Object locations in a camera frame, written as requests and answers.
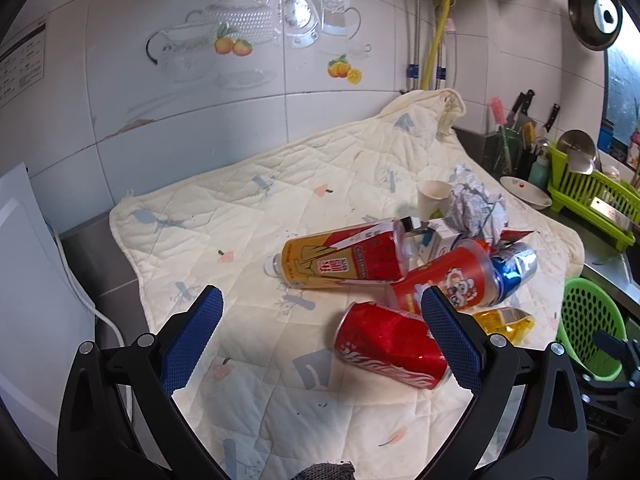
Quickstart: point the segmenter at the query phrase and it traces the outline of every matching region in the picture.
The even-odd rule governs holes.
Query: knife handle
[[[511,113],[512,114],[518,113],[518,110],[520,110],[520,107],[522,106],[522,102],[524,101],[524,97],[525,97],[525,93],[524,92],[520,92],[520,95],[516,99],[516,102],[513,105],[513,108],[511,109]]]
[[[554,104],[553,109],[551,110],[551,115],[549,115],[548,121],[545,123],[543,128],[549,133],[549,130],[556,122],[556,117],[558,117],[558,112],[560,111],[560,105],[558,103]]]
[[[533,101],[533,96],[535,94],[536,93],[532,89],[527,90],[527,94],[524,96],[524,101],[522,102],[522,108],[520,109],[520,113],[522,115],[528,114],[529,107],[531,106],[531,102]]]

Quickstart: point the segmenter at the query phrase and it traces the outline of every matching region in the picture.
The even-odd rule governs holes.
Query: white paper cup
[[[438,209],[446,213],[447,198],[453,189],[451,184],[441,180],[423,180],[418,183],[418,216],[421,222],[428,222]]]

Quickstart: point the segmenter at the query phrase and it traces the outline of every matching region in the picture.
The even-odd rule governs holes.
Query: yellow gas hose
[[[442,34],[444,33],[444,25],[449,17],[449,9],[451,7],[451,0],[442,0],[442,6],[440,11],[440,18],[438,19],[438,25],[436,26],[436,34],[431,41],[431,47],[429,49],[429,57],[427,58],[427,64],[424,66],[422,72],[422,83],[420,88],[426,90],[429,87],[429,81],[431,79],[431,73],[433,72],[433,65],[436,61],[438,54],[438,46],[442,40]]]

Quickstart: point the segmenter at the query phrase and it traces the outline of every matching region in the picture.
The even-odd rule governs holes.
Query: cream quilted blanket
[[[464,112],[454,91],[414,91],[376,117],[127,197],[111,211],[152,332],[207,283],[222,290],[222,321],[174,399],[233,480],[286,480],[340,460],[353,462],[358,480],[413,479],[455,426],[470,399],[455,379],[417,390],[332,353],[348,304],[375,298],[376,288],[293,290],[262,263],[288,237],[411,213],[416,183],[452,182],[459,164],[504,192],[450,129]],[[527,242],[539,267],[506,303],[536,317],[525,344],[544,348],[564,279],[582,268],[582,243],[513,196],[507,204],[511,228],[536,230]],[[508,422],[498,428],[483,460],[496,457],[507,430]]]

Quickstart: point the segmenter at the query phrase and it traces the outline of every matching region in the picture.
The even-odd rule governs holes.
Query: paper label on wall
[[[0,53],[0,108],[44,77],[47,23],[42,22]]]

